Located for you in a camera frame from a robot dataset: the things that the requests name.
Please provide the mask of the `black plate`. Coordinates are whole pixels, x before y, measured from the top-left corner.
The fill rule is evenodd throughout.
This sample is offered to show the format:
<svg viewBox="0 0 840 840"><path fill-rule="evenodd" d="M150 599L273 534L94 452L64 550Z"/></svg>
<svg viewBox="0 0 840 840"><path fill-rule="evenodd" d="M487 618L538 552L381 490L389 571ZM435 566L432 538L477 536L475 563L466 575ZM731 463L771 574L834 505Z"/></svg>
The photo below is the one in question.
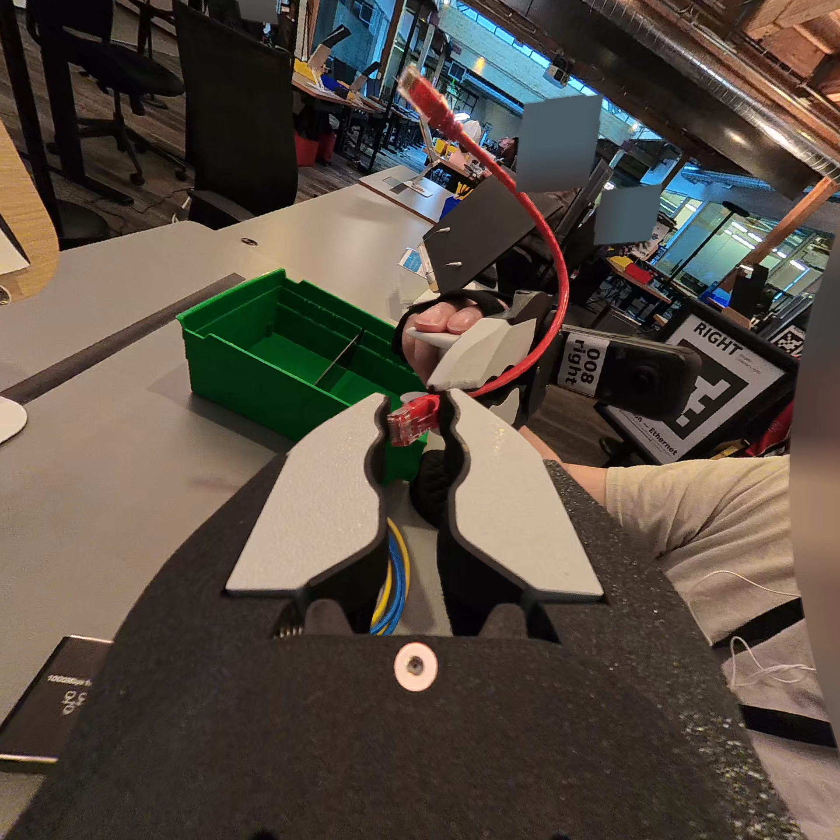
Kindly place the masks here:
<svg viewBox="0 0 840 840"><path fill-rule="evenodd" d="M438 291L465 288L533 227L514 194L486 178L423 237Z"/></svg>

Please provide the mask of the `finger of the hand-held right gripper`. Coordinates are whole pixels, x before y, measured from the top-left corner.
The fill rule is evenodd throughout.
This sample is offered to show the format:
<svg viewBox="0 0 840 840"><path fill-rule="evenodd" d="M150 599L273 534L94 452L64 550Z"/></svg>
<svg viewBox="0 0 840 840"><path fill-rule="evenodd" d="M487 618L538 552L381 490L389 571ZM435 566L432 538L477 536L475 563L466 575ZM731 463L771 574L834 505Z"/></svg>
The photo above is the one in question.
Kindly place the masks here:
<svg viewBox="0 0 840 840"><path fill-rule="evenodd" d="M482 318L444 353L429 389L478 389L526 357L526 323Z"/></svg>

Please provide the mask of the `wooden board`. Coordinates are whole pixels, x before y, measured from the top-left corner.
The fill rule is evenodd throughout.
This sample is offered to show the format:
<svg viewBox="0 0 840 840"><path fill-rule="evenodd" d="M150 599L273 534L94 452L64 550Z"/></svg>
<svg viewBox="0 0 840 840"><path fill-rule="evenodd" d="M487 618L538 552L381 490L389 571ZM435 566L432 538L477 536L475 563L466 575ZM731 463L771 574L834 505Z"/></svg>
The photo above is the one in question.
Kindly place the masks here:
<svg viewBox="0 0 840 840"><path fill-rule="evenodd" d="M9 223L30 261L29 268L1 276L2 305L39 294L58 266L59 241L35 185L6 127L1 125L1 216Z"/></svg>

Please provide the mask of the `person's right forearm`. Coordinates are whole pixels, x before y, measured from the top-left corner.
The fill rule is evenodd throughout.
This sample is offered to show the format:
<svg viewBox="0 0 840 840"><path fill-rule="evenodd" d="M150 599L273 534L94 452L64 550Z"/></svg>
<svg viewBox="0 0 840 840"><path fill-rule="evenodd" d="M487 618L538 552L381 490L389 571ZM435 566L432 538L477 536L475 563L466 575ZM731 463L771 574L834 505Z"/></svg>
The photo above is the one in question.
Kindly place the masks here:
<svg viewBox="0 0 840 840"><path fill-rule="evenodd" d="M527 427L519 429L520 435L539 453L542 461L552 468L561 469L572 478L594 501L606 508L608 468L573 465L561 458L541 438Z"/></svg>

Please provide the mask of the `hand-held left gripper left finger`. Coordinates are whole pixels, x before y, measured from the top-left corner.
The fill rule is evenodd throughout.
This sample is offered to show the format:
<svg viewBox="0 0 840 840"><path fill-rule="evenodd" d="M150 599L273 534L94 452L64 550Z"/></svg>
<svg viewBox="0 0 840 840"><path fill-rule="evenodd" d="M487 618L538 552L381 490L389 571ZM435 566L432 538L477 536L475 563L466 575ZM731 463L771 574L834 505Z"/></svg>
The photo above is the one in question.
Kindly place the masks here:
<svg viewBox="0 0 840 840"><path fill-rule="evenodd" d="M288 452L231 575L230 595L375 597L387 565L386 415L374 393Z"/></svg>

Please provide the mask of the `black network switch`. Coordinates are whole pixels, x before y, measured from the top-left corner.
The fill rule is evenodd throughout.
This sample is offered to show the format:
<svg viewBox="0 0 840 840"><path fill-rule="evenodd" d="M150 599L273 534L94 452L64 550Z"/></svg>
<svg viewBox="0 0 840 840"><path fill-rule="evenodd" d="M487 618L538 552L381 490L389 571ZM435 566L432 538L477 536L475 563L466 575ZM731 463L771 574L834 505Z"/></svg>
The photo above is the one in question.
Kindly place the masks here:
<svg viewBox="0 0 840 840"><path fill-rule="evenodd" d="M1 726L1 770L42 774L54 767L112 646L112 640L63 637Z"/></svg>

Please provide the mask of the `black office chair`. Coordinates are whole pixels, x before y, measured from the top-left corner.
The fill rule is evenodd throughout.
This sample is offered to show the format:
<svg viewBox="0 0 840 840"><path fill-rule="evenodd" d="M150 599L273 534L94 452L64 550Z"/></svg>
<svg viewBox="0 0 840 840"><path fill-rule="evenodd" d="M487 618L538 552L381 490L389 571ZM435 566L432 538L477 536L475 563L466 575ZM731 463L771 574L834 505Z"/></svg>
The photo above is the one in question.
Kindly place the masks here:
<svg viewBox="0 0 840 840"><path fill-rule="evenodd" d="M132 184L142 186L144 173L137 151L151 151L173 164L176 177L186 179L184 163L174 154L154 147L129 129L123 117L123 100L132 113L146 114L144 98L179 98L182 81L151 58L112 39L113 1L27 2L27 29L40 48L54 123L52 151L58 153L62 173L110 201L131 204L133 199L111 187L94 182L85 172L81 141L113 139L133 170ZM112 99L110 119L83 118L77 111L70 68L83 70L98 89Z"/></svg>

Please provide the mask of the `person's right hand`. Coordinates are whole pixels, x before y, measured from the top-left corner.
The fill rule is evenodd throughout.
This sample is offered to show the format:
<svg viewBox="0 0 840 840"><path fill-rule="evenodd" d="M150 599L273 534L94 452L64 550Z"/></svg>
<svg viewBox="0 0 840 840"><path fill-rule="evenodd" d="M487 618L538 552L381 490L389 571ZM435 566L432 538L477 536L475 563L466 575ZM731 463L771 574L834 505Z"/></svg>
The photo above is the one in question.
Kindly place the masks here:
<svg viewBox="0 0 840 840"><path fill-rule="evenodd" d="M431 343L418 340L407 332L415 329L424 333L461 335L483 318L472 301L438 302L431 308L411 315L402 332L402 351L406 362L425 385L443 357L443 350Z"/></svg>

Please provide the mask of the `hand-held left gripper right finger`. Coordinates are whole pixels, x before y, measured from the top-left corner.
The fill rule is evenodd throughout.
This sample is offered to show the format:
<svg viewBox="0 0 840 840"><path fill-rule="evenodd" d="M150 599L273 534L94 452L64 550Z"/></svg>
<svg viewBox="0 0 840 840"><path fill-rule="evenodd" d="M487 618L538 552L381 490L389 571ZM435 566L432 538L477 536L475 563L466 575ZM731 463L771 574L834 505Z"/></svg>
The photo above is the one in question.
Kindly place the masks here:
<svg viewBox="0 0 840 840"><path fill-rule="evenodd" d="M533 602L597 602L604 590L539 452L472 396L440 401L456 463L448 527L457 545Z"/></svg>

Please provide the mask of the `framed marker sign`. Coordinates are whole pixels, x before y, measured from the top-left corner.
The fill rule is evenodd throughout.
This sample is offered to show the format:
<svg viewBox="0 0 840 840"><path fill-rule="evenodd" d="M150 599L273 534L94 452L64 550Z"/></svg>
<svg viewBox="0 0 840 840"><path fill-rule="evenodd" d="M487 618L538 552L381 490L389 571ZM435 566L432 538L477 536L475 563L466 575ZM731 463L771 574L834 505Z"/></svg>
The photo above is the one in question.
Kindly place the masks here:
<svg viewBox="0 0 840 840"><path fill-rule="evenodd" d="M666 465L708 459L728 445L755 443L793 401L799 362L755 332L706 305L690 301L656 341L700 358L700 372L683 412L670 421L597 404L616 443L605 466Z"/></svg>

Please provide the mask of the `green plastic bin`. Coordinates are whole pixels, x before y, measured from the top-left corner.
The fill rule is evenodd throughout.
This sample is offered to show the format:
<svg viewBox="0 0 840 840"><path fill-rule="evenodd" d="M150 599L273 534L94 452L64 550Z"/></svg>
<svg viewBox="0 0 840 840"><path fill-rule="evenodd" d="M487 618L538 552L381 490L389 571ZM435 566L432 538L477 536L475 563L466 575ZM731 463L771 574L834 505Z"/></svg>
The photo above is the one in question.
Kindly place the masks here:
<svg viewBox="0 0 840 840"><path fill-rule="evenodd" d="M176 316L192 392L297 442L372 394L423 392L395 326L283 269Z"/></svg>

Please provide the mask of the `white base board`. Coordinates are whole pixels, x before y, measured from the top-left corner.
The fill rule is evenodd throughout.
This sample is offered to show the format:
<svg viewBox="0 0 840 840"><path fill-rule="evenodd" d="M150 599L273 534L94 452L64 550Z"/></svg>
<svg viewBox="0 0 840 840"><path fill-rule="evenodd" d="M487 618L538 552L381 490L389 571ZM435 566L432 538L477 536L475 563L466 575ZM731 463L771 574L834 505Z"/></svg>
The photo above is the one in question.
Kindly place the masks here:
<svg viewBox="0 0 840 840"><path fill-rule="evenodd" d="M359 183L430 224L439 221L447 200L455 196L444 186L421 177L420 173L404 165L364 175Z"/></svg>

